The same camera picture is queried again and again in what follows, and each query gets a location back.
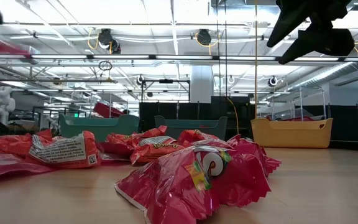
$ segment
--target wooden table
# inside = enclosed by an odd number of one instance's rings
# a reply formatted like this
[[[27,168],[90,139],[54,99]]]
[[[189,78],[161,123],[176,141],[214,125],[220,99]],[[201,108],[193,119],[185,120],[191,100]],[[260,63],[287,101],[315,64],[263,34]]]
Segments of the wooden table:
[[[201,223],[358,223],[358,152],[269,149],[283,164],[272,193],[244,208],[223,206]],[[145,223],[114,190],[127,164],[0,180],[0,223]]]

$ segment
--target barcode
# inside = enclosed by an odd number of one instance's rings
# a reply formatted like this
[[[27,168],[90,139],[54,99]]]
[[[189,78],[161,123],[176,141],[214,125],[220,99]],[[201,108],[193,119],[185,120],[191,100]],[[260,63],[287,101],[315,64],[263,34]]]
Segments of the barcode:
[[[88,163],[90,165],[95,164],[96,162],[97,162],[96,154],[92,154],[92,155],[88,156]]]

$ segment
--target teal bin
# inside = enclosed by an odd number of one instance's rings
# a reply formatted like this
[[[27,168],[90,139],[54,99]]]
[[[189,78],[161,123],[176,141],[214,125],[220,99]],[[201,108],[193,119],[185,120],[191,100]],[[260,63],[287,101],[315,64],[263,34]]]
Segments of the teal bin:
[[[90,131],[98,142],[105,142],[107,135],[111,133],[136,133],[139,127],[139,117],[133,115],[121,115],[118,118],[74,118],[60,114],[59,120],[63,137],[71,138],[83,131]]]
[[[178,139],[184,130],[200,130],[205,134],[212,134],[224,140],[226,135],[227,117],[220,117],[218,120],[185,120],[165,119],[163,116],[154,116],[155,126],[167,126],[165,135]]]

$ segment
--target ceiling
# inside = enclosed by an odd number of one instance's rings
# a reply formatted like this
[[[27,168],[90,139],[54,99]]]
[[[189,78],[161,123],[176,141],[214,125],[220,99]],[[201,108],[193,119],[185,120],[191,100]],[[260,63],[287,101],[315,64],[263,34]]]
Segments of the ceiling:
[[[107,50],[97,47],[97,33],[102,28],[110,28],[116,38],[123,55],[230,55],[230,56],[281,56],[297,38],[297,30],[305,29],[309,22],[305,21],[290,36],[274,48],[266,46],[272,28],[277,20],[279,8],[274,0],[259,0],[258,28],[255,27],[254,1],[227,0],[226,15],[223,4],[218,6],[216,16],[215,2],[209,0],[0,0],[0,11],[4,24],[0,26],[0,41],[18,45],[23,49],[29,46],[39,54],[54,55],[90,55],[108,54]],[[353,9],[344,19],[333,22],[335,28],[347,28],[358,42],[358,1],[352,1]],[[200,29],[209,29],[212,42],[218,38],[220,43],[209,48],[197,43],[195,34]],[[313,52],[305,57],[321,57]],[[63,78],[78,80],[102,79],[108,77],[118,83],[85,83],[81,88],[90,90],[125,90],[122,93],[100,93],[102,99],[109,101],[110,94],[117,96],[117,101],[130,101],[136,105],[140,93],[128,94],[126,90],[139,90],[136,79],[140,74],[146,79],[158,80],[163,78],[189,80],[191,67],[197,65],[191,60],[161,61],[161,60],[110,60],[113,68],[110,71],[99,71],[100,60],[39,60],[32,65],[19,60],[0,59],[1,71],[8,68],[11,73],[4,72],[1,77],[51,79]],[[257,73],[258,91],[284,90],[286,86],[316,71],[319,68],[331,66],[326,63],[305,62],[279,65],[277,63],[254,62],[210,62],[215,83],[222,78],[221,89],[226,86],[227,77],[234,82],[228,83],[232,91],[254,90],[254,78]],[[267,86],[267,79],[277,77],[282,84],[280,89]],[[51,83],[37,83],[45,89],[75,89],[73,85],[63,83],[56,86]],[[186,86],[153,84],[149,90],[181,90]],[[82,102],[79,93],[66,97]],[[57,93],[45,92],[48,96]],[[186,100],[187,93],[156,94],[148,100]]]

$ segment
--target yellow basket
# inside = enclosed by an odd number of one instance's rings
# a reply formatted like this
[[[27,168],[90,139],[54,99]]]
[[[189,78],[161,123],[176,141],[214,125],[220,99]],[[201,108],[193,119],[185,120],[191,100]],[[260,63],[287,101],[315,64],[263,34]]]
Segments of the yellow basket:
[[[251,121],[254,141],[264,147],[327,148],[333,119],[323,121]]]

